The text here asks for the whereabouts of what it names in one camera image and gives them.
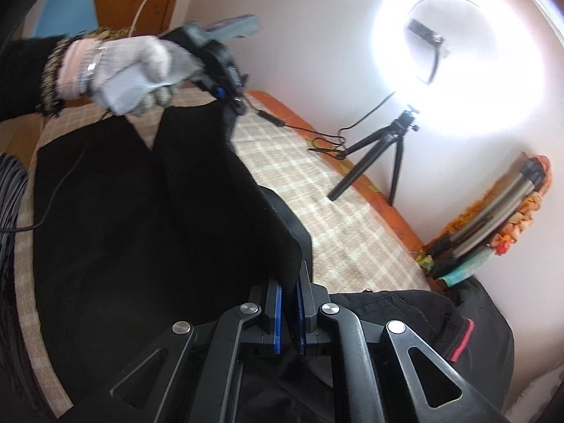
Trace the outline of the left hand in grey glove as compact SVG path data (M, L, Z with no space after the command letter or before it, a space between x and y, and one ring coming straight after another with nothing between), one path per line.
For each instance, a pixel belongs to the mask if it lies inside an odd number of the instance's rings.
M140 116L156 105L166 107L184 81L203 71L194 55L156 36L79 39L63 55L55 96L86 96L116 116Z

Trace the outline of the left forearm black sleeve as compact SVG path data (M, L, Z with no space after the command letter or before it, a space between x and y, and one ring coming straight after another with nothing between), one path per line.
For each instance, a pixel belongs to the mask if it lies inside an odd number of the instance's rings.
M111 78L148 61L152 37L103 41L54 36L20 39L1 52L1 120L40 113L52 117L68 101L93 97Z

